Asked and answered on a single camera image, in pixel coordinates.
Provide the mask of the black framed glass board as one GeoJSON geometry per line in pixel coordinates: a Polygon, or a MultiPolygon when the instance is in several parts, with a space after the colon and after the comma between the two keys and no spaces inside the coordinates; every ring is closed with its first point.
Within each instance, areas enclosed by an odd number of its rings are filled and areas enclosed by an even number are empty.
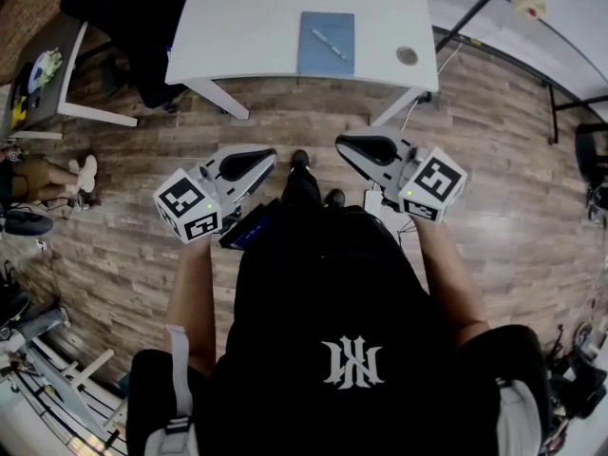
{"type": "Polygon", "coordinates": [[[438,48],[467,45],[525,72],[546,88],[551,143],[558,119],[585,112],[608,124],[608,0],[545,0],[534,19],[509,0],[428,0],[438,48]]]}

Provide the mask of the person's right forearm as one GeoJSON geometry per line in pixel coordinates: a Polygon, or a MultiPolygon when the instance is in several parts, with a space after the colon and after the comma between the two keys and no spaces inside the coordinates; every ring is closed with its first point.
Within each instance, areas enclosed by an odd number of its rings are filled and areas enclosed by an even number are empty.
{"type": "Polygon", "coordinates": [[[413,218],[429,294],[440,306],[458,348],[489,330],[479,287],[444,222],[413,218]]]}

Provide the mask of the silver pen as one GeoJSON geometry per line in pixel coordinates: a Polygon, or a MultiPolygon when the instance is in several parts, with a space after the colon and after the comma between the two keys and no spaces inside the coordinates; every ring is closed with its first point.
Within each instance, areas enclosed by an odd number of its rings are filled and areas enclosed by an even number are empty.
{"type": "Polygon", "coordinates": [[[310,28],[310,32],[319,42],[321,42],[326,48],[328,48],[339,59],[341,59],[342,61],[348,60],[348,58],[342,53],[342,51],[332,41],[330,41],[323,33],[321,33],[317,28],[310,28]]]}

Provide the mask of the blue notebook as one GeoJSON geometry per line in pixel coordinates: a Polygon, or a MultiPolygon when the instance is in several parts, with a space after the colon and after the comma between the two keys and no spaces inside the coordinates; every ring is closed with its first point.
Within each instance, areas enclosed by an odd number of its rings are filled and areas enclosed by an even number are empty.
{"type": "Polygon", "coordinates": [[[355,18],[352,13],[303,11],[300,16],[296,72],[311,77],[351,77],[355,69],[355,18]],[[342,61],[310,32],[316,28],[348,58],[342,61]]]}

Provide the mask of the white flowers on round plate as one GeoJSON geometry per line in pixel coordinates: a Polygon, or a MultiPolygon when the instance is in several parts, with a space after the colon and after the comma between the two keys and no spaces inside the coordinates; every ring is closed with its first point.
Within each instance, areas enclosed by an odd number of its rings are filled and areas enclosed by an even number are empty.
{"type": "Polygon", "coordinates": [[[63,56],[58,48],[42,52],[36,59],[28,78],[28,93],[43,88],[62,66],[63,56]]]}

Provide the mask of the black equipment pile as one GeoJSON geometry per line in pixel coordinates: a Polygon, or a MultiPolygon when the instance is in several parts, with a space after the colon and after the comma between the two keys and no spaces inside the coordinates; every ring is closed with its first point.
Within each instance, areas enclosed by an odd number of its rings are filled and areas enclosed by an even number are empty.
{"type": "Polygon", "coordinates": [[[549,436],[541,452],[544,456],[557,456],[570,424],[588,419],[608,395],[608,371],[597,367],[597,357],[586,351],[591,348],[592,334],[592,324],[579,324],[568,351],[562,343],[564,327],[559,324],[558,336],[544,355],[552,404],[549,436]]]}

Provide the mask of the dark side table white legs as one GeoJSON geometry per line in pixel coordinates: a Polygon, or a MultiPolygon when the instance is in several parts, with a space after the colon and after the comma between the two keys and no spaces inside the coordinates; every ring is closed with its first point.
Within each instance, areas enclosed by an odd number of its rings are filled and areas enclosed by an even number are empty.
{"type": "Polygon", "coordinates": [[[45,24],[22,48],[17,65],[12,73],[9,96],[6,101],[3,120],[0,121],[0,138],[13,139],[18,136],[34,135],[35,127],[56,116],[88,119],[96,122],[134,127],[138,120],[125,115],[101,109],[73,104],[67,100],[70,79],[76,67],[76,60],[87,30],[87,23],[59,14],[45,24]],[[57,50],[62,63],[50,82],[34,91],[25,102],[17,98],[19,91],[28,86],[29,75],[38,64],[38,59],[46,51],[57,50]],[[13,112],[21,105],[26,109],[21,113],[20,123],[11,123],[13,112]]]}

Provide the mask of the person's black printed t-shirt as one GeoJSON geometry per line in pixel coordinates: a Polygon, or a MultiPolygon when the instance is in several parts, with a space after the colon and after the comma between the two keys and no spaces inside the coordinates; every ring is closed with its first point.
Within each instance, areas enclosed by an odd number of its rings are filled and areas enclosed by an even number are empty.
{"type": "Polygon", "coordinates": [[[458,348],[359,207],[291,210],[248,248],[210,377],[184,328],[133,359],[129,456],[539,456],[550,397],[523,325],[458,348]]]}

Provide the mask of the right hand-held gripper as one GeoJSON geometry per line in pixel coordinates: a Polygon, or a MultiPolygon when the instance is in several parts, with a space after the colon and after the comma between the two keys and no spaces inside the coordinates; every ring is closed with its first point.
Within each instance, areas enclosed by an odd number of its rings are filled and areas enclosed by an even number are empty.
{"type": "Polygon", "coordinates": [[[388,205],[417,219],[441,222],[466,184],[466,171],[443,150],[410,147],[399,130],[388,126],[351,129],[336,138],[335,146],[366,180],[388,185],[383,193],[388,205]],[[404,157],[392,176],[392,167],[404,157]]]}

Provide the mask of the person's left forearm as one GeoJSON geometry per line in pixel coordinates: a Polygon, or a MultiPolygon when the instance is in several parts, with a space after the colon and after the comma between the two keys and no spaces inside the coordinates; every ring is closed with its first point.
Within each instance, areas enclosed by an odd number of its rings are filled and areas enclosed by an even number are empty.
{"type": "Polygon", "coordinates": [[[210,377],[217,361],[211,239],[183,247],[165,322],[184,328],[189,340],[189,365],[210,377]]]}

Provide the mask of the white power adapter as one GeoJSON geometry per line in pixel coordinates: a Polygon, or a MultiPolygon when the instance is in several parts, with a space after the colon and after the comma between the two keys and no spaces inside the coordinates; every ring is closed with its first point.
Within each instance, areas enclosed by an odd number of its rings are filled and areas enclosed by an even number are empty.
{"type": "Polygon", "coordinates": [[[383,194],[380,190],[368,189],[364,194],[365,211],[376,218],[381,218],[383,194]]]}

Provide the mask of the black device with blue screen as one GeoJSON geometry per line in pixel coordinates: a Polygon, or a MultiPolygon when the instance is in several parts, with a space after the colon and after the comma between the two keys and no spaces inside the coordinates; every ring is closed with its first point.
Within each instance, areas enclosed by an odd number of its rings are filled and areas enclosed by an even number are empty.
{"type": "Polygon", "coordinates": [[[241,218],[218,243],[224,249],[245,251],[268,230],[275,221],[276,201],[260,204],[241,218]]]}

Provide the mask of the black office chair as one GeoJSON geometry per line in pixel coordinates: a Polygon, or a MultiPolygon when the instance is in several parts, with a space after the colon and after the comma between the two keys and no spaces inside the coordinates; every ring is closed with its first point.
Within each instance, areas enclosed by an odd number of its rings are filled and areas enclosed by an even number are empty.
{"type": "Polygon", "coordinates": [[[61,11],[105,33],[128,60],[131,83],[143,104],[169,104],[185,90],[165,82],[186,0],[61,0],[61,11]]]}

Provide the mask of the person's black trousers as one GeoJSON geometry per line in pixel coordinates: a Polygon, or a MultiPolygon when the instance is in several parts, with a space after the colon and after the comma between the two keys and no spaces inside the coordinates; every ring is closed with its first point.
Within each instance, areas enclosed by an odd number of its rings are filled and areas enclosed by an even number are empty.
{"type": "Polygon", "coordinates": [[[306,167],[294,167],[290,172],[281,201],[295,208],[312,210],[323,206],[315,177],[306,167]]]}

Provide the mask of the white desk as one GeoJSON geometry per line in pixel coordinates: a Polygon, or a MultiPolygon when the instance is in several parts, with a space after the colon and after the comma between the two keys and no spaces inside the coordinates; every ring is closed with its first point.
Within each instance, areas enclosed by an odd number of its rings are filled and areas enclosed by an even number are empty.
{"type": "Polygon", "coordinates": [[[186,0],[165,80],[184,85],[239,120],[249,112],[220,82],[302,77],[296,72],[303,11],[352,13],[355,69],[349,81],[395,87],[370,123],[380,125],[424,92],[438,88],[427,0],[186,0]],[[416,66],[396,58],[401,46],[419,56],[416,66]]]}

